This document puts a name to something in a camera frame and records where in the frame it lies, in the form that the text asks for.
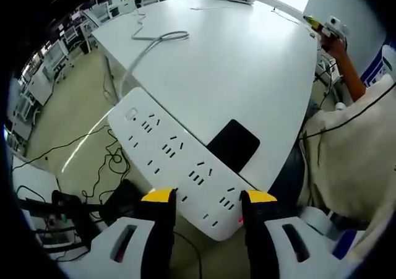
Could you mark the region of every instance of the beige shirt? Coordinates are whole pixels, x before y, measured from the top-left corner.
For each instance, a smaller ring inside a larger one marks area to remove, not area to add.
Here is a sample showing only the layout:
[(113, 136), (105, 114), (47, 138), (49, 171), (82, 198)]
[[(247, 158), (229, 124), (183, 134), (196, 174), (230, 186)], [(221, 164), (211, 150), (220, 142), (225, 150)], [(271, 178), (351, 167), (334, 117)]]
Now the beige shirt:
[[(385, 75), (341, 111), (316, 113), (301, 136), (340, 125), (392, 86)], [(326, 205), (342, 215), (370, 221), (356, 250), (365, 255), (396, 208), (396, 88), (339, 129), (300, 141), (309, 173), (300, 204)]]

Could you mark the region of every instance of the hand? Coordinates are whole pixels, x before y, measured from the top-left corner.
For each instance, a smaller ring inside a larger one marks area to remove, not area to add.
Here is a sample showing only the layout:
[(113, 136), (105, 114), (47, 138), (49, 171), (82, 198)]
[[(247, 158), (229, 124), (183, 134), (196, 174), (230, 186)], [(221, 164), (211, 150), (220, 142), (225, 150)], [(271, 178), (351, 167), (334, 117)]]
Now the hand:
[(344, 42), (335, 36), (328, 37), (321, 34), (321, 44), (322, 48), (335, 58), (336, 61), (347, 55)]

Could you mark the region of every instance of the electrical outlet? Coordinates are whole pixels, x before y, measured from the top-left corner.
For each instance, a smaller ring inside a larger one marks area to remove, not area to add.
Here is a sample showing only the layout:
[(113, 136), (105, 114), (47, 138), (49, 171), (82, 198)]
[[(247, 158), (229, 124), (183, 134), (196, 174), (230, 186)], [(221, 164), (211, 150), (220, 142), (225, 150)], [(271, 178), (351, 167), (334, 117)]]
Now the electrical outlet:
[(131, 90), (113, 108), (108, 122), (154, 188), (177, 188), (178, 211), (198, 229), (222, 241), (241, 226), (239, 196), (252, 187), (142, 88)]

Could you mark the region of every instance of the person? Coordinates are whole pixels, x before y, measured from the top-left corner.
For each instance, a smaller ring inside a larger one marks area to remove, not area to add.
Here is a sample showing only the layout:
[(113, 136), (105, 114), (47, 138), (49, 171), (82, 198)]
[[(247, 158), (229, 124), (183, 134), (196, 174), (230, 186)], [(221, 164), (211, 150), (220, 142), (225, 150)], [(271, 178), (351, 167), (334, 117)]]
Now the person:
[[(303, 126), (298, 145), (304, 179), (297, 203), (369, 223), (354, 248), (355, 255), (364, 257), (396, 207), (396, 89), (390, 75), (366, 88), (344, 44), (325, 36), (321, 41), (335, 58), (354, 103), (341, 111), (319, 109)], [(367, 111), (347, 122), (388, 90)]]

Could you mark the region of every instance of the power strip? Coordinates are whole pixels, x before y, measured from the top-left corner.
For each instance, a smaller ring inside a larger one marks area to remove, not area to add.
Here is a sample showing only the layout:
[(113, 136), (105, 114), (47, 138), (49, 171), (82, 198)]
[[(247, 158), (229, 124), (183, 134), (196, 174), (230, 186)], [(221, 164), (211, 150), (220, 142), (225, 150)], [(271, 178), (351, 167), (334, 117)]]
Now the power strip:
[(156, 189), (177, 189), (177, 209), (222, 241), (241, 226), (239, 195), (252, 189), (211, 154), (144, 89), (131, 90), (108, 122), (129, 158)]

